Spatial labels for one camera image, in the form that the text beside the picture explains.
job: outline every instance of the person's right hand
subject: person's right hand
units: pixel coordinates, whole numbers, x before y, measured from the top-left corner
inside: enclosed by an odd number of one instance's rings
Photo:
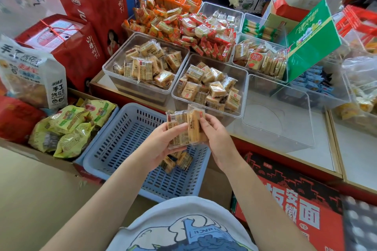
[[[210,114],[205,114],[205,118],[200,118],[200,124],[208,137],[209,146],[216,164],[226,173],[229,168],[234,167],[243,159],[221,122]]]

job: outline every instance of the hand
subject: hand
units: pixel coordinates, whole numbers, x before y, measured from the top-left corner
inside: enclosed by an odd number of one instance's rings
[[[167,148],[171,140],[187,131],[187,126],[187,123],[183,123],[168,130],[167,122],[161,124],[153,130],[133,154],[141,158],[140,161],[146,165],[148,172],[153,171],[168,154],[187,149],[186,146],[174,149]]]
[[[226,173],[226,170],[234,167],[242,158],[221,122],[210,114],[205,114],[205,118],[200,118],[200,124],[208,137],[216,164]]]

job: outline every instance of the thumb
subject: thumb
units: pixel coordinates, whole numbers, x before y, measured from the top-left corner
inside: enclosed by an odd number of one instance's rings
[[[182,123],[180,125],[174,126],[173,128],[164,131],[163,139],[167,142],[170,142],[175,137],[177,137],[179,134],[187,131],[188,123]]]
[[[207,120],[205,120],[204,117],[200,118],[200,125],[202,126],[203,131],[207,135],[208,138],[210,138],[211,135],[215,133],[215,129],[208,123]]]

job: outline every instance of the cartoon print on shirt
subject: cartoon print on shirt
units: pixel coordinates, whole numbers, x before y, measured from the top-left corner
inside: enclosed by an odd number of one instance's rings
[[[251,251],[238,243],[227,229],[204,215],[187,215],[170,226],[147,228],[139,233],[127,251]]]

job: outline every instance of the green cardboard sign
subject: green cardboard sign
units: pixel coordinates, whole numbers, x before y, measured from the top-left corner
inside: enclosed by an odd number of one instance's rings
[[[288,82],[336,50],[342,43],[326,0],[322,0],[288,34]]]

